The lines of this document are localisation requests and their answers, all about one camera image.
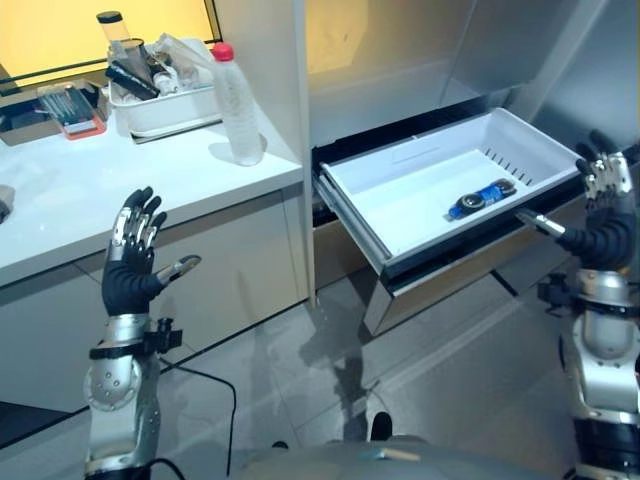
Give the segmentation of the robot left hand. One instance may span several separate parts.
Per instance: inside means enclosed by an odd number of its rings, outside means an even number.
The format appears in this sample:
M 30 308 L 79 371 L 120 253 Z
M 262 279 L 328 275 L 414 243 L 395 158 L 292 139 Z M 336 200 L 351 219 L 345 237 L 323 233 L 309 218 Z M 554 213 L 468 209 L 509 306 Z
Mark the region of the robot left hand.
M 147 314 L 150 303 L 201 262 L 186 255 L 155 270 L 155 241 L 167 219 L 162 199 L 149 186 L 131 193 L 114 220 L 106 249 L 101 293 L 111 317 Z

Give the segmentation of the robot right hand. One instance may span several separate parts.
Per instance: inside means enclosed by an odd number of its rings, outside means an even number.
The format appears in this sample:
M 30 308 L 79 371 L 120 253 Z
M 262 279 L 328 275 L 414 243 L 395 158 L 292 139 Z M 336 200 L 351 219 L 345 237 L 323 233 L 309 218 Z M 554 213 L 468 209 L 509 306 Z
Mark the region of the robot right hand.
M 602 131 L 589 133 L 588 144 L 576 145 L 576 168 L 585 187 L 585 226 L 570 228 L 530 209 L 518 220 L 552 238 L 590 270 L 618 271 L 633 259 L 638 216 L 629 164 L 623 151 Z

